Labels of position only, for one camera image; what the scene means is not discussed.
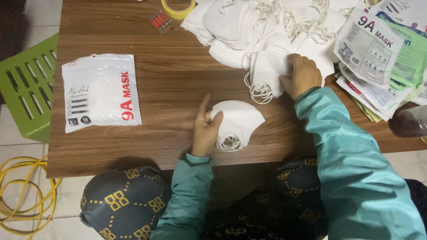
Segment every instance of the dark bottle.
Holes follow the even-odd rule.
[[[389,120],[389,128],[401,138],[427,136],[427,105],[398,110]]]

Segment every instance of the masking tape roll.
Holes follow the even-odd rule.
[[[161,0],[161,4],[163,5],[163,9],[165,13],[168,14],[169,17],[173,19],[178,19],[178,20],[184,19],[191,12],[191,10],[193,10],[194,7],[196,6],[196,2],[194,0],[191,0],[191,4],[187,9],[176,11],[167,5],[166,0]]]

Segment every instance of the hand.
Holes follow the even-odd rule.
[[[218,112],[211,121],[211,112],[206,112],[210,99],[211,94],[205,96],[194,120],[193,148],[191,150],[193,156],[206,157],[211,155],[218,138],[218,130],[224,114],[221,111]]]
[[[297,100],[306,91],[322,86],[322,75],[313,60],[299,54],[289,54],[289,63],[293,65],[293,77],[280,76],[285,91]]]

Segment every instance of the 9a mask package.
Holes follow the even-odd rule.
[[[91,125],[139,125],[133,55],[102,54],[62,65],[65,132]]]
[[[354,8],[337,36],[334,53],[360,79],[389,88],[404,38],[375,15]]]

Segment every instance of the white tile floor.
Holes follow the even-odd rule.
[[[27,47],[34,46],[58,32],[61,6],[62,0],[28,0],[26,12],[31,19],[31,29]],[[5,105],[0,110],[0,136],[0,164],[12,157],[31,156],[40,158],[48,153],[47,144],[28,140],[20,135]],[[385,154],[385,157],[402,177],[417,179],[427,184],[427,150]],[[25,178],[27,171],[28,169],[16,170],[10,179]],[[34,240],[102,239],[93,229],[82,224],[78,217],[80,214],[80,197],[90,179],[91,177],[89,176],[63,180],[58,188],[58,201],[53,215],[54,220],[45,229],[36,234],[33,238]],[[44,193],[49,191],[49,182],[46,180],[44,172],[35,172],[31,181],[38,184]],[[16,205],[19,195],[20,186],[12,184],[7,187],[3,197],[9,206],[13,207]],[[36,192],[31,189],[27,190],[21,209],[34,205],[36,200]],[[7,222],[6,225],[20,230],[31,230],[33,221]],[[12,235],[0,228],[0,239],[24,240],[26,237]]]

